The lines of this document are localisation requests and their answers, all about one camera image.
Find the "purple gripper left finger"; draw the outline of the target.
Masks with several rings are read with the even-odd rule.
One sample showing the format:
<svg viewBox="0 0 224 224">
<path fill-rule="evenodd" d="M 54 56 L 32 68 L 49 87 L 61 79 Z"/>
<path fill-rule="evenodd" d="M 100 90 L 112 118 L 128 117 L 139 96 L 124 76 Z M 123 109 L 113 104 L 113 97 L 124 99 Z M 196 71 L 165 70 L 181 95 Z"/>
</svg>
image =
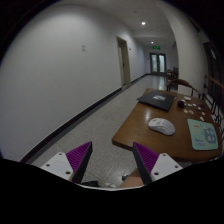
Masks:
<svg viewBox="0 0 224 224">
<path fill-rule="evenodd" d="M 56 153 L 41 168 L 65 180 L 80 184 L 92 151 L 92 142 L 87 142 L 68 153 Z"/>
</svg>

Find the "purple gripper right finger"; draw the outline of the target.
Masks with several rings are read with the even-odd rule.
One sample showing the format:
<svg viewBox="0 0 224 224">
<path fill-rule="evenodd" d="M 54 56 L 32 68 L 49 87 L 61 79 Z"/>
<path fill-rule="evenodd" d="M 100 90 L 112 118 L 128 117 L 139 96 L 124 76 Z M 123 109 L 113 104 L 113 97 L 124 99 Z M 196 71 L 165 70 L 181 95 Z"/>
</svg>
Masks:
<svg viewBox="0 0 224 224">
<path fill-rule="evenodd" d="M 132 151 L 145 185 L 182 169 L 167 153 L 157 154 L 140 143 L 134 142 Z"/>
</svg>

